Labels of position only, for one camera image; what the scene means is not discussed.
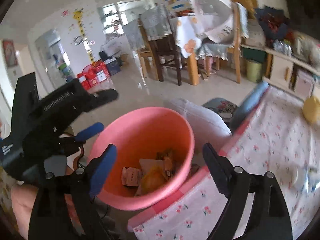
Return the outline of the pink trash bucket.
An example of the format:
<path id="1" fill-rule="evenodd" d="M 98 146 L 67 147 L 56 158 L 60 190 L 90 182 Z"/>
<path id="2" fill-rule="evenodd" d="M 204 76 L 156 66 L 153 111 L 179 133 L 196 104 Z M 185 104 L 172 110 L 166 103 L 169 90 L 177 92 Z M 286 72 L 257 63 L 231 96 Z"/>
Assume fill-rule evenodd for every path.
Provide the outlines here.
<path id="1" fill-rule="evenodd" d="M 109 144 L 116 147 L 117 158 L 98 198 L 125 211 L 150 207 L 177 191 L 189 174 L 195 150 L 189 122 L 176 111 L 164 107 L 145 107 L 119 117 L 99 134 L 87 160 L 101 156 Z M 174 159 L 181 166 L 163 187 L 137 196 L 133 189 L 122 185 L 124 166 L 138 168 L 140 159 L 155 159 L 158 152 L 167 149 L 174 151 Z"/>

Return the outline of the wooden dining chair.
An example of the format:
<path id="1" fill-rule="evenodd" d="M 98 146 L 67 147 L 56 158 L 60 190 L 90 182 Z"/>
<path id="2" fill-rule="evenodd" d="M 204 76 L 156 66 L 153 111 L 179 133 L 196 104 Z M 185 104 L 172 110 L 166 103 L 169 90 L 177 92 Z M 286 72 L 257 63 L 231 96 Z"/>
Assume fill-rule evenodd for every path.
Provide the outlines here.
<path id="1" fill-rule="evenodd" d="M 220 69 L 222 60 L 227 61 L 228 53 L 232 54 L 232 59 L 235 64 L 236 82 L 241 82 L 241 66 L 240 66 L 240 53 L 241 44 L 245 39 L 249 38 L 248 34 L 248 12 L 247 9 L 238 2 L 232 2 L 233 10 L 233 32 L 232 40 L 227 41 L 226 45 L 218 44 L 219 47 L 224 46 L 225 52 L 215 56 L 215 70 Z"/>

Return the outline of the red gift boxes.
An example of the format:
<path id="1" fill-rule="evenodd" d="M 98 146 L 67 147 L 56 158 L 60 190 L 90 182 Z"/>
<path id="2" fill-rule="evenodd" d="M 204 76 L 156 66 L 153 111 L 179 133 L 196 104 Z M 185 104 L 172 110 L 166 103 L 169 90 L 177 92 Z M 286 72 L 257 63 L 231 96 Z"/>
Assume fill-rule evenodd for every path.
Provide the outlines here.
<path id="1" fill-rule="evenodd" d="M 85 90 L 100 84 L 110 78 L 106 64 L 99 60 L 87 65 L 82 72 L 76 75 L 80 84 Z"/>

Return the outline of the white TV cabinet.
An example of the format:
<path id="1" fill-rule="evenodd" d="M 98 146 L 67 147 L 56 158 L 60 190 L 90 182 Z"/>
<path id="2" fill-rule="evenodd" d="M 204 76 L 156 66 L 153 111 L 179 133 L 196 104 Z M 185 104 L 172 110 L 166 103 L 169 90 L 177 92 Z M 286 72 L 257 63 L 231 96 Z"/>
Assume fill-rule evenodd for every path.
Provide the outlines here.
<path id="1" fill-rule="evenodd" d="M 266 54 L 263 81 L 303 101 L 311 96 L 319 98 L 319 40 L 299 31 L 293 36 L 290 56 L 267 47 L 241 47 Z"/>

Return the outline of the green waste bin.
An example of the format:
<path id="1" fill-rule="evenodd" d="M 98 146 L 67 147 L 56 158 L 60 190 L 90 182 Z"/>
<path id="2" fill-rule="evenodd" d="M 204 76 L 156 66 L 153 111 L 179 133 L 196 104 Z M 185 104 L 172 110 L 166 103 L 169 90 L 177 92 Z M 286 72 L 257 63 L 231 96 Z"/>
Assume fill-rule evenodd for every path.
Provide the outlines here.
<path id="1" fill-rule="evenodd" d="M 262 77 L 262 64 L 257 61 L 246 60 L 246 75 L 249 81 L 259 82 Z"/>

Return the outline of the blue chair back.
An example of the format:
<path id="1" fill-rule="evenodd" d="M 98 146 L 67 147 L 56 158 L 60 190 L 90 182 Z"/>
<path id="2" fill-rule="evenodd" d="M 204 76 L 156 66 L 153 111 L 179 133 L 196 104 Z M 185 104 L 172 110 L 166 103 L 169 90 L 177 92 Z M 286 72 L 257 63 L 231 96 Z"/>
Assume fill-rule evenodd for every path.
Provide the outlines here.
<path id="1" fill-rule="evenodd" d="M 233 113 L 233 117 L 229 124 L 229 129 L 234 133 L 242 124 L 242 122 L 248 117 L 249 113 L 257 106 L 261 97 L 268 89 L 269 84 L 265 81 L 258 83 L 255 88 L 246 96 L 240 106 Z"/>

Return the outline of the cherry print tablecloth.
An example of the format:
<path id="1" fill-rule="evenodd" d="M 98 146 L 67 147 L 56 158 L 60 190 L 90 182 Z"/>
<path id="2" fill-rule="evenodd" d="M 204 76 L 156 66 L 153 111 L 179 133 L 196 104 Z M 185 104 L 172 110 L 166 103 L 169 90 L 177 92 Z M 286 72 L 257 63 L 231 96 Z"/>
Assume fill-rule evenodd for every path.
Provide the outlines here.
<path id="1" fill-rule="evenodd" d="M 137 239 L 319 239 L 319 123 L 303 102 L 268 87 L 218 155 L 233 165 L 231 195 L 207 166 L 172 201 L 128 222 Z"/>

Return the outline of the dark wooden chair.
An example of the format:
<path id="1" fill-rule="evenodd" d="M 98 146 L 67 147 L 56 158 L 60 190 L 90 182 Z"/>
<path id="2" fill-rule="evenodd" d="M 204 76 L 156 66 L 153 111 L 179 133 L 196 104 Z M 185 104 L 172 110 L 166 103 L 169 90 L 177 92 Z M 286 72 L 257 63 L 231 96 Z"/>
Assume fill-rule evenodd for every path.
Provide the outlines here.
<path id="1" fill-rule="evenodd" d="M 177 84 L 180 86 L 181 56 L 175 44 L 174 32 L 165 5 L 157 5 L 140 14 L 138 24 L 142 38 L 147 48 L 151 50 L 158 80 L 164 81 L 163 68 L 170 68 L 176 71 Z"/>

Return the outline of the white mesh food cover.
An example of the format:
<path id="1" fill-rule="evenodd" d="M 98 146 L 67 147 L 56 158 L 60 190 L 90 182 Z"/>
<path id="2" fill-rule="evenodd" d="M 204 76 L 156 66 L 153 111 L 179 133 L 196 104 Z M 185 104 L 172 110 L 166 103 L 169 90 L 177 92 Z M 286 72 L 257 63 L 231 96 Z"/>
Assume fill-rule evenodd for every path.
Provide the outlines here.
<path id="1" fill-rule="evenodd" d="M 200 25 L 200 34 L 214 43 L 233 37 L 234 16 L 231 0 L 189 0 Z"/>

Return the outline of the dining table with cloth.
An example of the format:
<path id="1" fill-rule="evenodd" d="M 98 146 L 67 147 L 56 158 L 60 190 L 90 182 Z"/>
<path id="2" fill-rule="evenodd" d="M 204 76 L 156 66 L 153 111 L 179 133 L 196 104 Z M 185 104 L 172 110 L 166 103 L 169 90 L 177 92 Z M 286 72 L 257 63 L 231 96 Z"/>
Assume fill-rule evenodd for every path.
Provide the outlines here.
<path id="1" fill-rule="evenodd" d="M 196 17 L 183 16 L 172 18 L 170 23 L 173 26 L 175 44 L 180 49 L 183 58 L 187 61 L 190 83 L 193 86 L 196 86 L 200 83 L 197 59 L 204 58 L 206 75 L 210 76 L 210 61 L 215 56 L 218 56 L 220 52 L 211 52 L 210 54 L 205 53 L 203 57 L 197 54 L 197 50 L 200 48 L 202 40 L 199 33 L 197 33 L 200 29 L 200 25 Z"/>

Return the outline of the yellow pear left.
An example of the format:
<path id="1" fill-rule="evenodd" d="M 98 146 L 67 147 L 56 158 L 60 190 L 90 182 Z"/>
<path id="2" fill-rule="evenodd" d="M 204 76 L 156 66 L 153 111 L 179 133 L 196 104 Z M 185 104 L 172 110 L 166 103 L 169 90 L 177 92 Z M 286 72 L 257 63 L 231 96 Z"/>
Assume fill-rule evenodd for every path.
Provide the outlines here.
<path id="1" fill-rule="evenodd" d="M 316 96 L 306 99 L 303 104 L 302 112 L 306 121 L 315 124 L 319 120 L 320 101 Z"/>

